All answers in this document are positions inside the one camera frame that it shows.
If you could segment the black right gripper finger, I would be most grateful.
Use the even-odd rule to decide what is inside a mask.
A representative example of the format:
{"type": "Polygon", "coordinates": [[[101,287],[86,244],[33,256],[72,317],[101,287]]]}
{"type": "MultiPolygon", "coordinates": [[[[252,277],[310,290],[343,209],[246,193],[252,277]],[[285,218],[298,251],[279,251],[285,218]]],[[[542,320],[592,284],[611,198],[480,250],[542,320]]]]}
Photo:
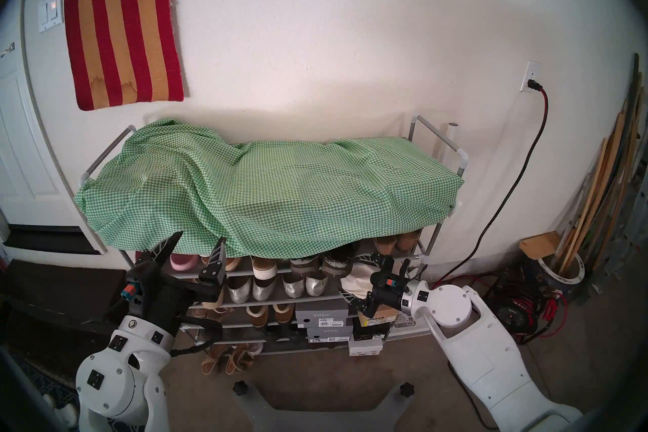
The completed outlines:
{"type": "Polygon", "coordinates": [[[370,278],[374,273],[393,273],[395,260],[389,255],[356,255],[353,257],[353,277],[370,278]]]}
{"type": "Polygon", "coordinates": [[[373,317],[373,294],[368,291],[364,298],[360,298],[355,294],[349,293],[340,287],[340,294],[342,299],[359,314],[365,317],[373,317]]]}

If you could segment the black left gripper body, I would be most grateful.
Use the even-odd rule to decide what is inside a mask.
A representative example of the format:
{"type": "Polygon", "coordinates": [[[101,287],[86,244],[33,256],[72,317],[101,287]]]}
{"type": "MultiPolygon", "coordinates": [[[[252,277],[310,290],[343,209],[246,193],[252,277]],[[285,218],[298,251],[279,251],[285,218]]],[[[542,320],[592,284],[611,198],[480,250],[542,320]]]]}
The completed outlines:
{"type": "Polygon", "coordinates": [[[138,287],[130,300],[129,314],[176,335],[187,311],[196,302],[216,302],[223,285],[201,285],[162,273],[162,266],[148,261],[135,265],[126,279],[138,287]]]}

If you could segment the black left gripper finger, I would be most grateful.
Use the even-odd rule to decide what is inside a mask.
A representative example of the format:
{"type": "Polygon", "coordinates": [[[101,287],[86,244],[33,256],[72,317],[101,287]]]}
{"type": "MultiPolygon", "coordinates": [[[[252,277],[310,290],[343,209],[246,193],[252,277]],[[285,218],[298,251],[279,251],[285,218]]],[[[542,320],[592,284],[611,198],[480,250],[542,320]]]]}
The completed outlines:
{"type": "Polygon", "coordinates": [[[209,255],[206,265],[198,273],[198,284],[223,285],[226,277],[226,237],[220,237],[209,255]]]}
{"type": "Polygon", "coordinates": [[[170,237],[160,241],[158,244],[153,246],[153,248],[136,252],[135,265],[148,261],[155,262],[157,265],[164,265],[174,253],[177,243],[180,241],[183,233],[183,231],[177,231],[170,237]]]}

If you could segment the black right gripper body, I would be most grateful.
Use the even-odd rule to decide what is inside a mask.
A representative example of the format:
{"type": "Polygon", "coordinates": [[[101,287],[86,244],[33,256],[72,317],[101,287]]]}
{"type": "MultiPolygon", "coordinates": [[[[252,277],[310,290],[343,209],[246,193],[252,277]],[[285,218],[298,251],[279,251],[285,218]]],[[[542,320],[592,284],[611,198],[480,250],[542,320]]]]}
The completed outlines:
{"type": "Polygon", "coordinates": [[[388,306],[400,312],[409,313],[412,299],[410,279],[406,275],[396,275],[385,271],[374,272],[370,276],[372,289],[361,305],[361,314],[372,319],[380,306],[388,306]]]}

